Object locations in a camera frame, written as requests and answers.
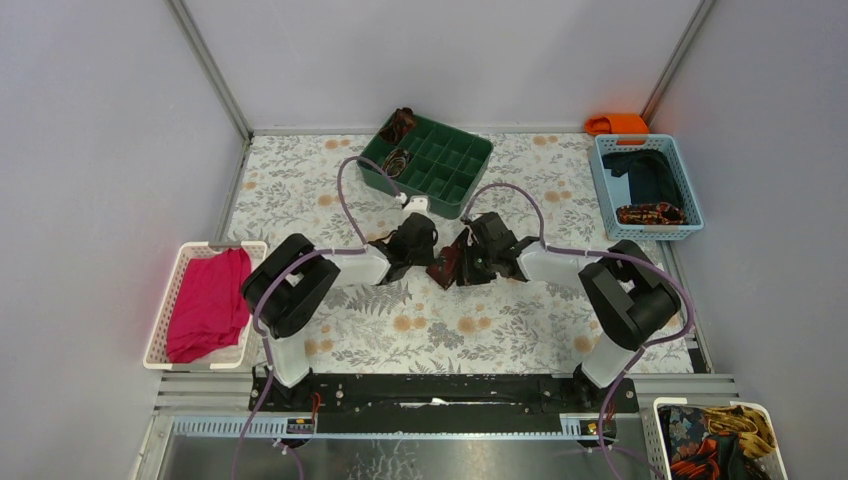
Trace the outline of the dark red patterned tie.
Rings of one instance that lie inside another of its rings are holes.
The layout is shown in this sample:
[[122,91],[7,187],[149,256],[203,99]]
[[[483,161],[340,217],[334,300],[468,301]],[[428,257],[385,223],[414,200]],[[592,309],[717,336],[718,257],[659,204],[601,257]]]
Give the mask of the dark red patterned tie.
[[427,275],[445,291],[453,286],[470,287],[472,285],[466,259],[470,233],[470,228],[465,227],[456,239],[450,245],[443,247],[434,261],[426,267]]

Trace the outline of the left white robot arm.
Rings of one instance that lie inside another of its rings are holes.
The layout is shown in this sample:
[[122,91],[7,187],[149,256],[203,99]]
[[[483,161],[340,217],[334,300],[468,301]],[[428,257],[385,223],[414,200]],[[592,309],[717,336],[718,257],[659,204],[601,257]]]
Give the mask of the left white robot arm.
[[387,238],[358,249],[319,248],[305,235],[288,236],[247,277],[241,294],[263,338],[275,382],[272,398],[288,411],[309,401],[311,367],[300,332],[334,287],[386,285],[412,267],[435,262],[433,220],[410,213]]

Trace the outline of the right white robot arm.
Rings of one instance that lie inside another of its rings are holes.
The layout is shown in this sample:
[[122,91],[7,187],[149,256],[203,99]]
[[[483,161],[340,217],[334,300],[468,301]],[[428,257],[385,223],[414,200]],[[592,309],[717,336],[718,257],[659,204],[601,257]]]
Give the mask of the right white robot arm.
[[605,251],[549,246],[539,236],[518,238],[494,212],[464,225],[437,262],[449,277],[448,285],[475,286],[502,278],[585,293],[602,334],[575,370],[579,379],[573,396],[583,410],[597,412],[612,400],[616,378],[681,309],[670,278],[632,241],[622,240]]

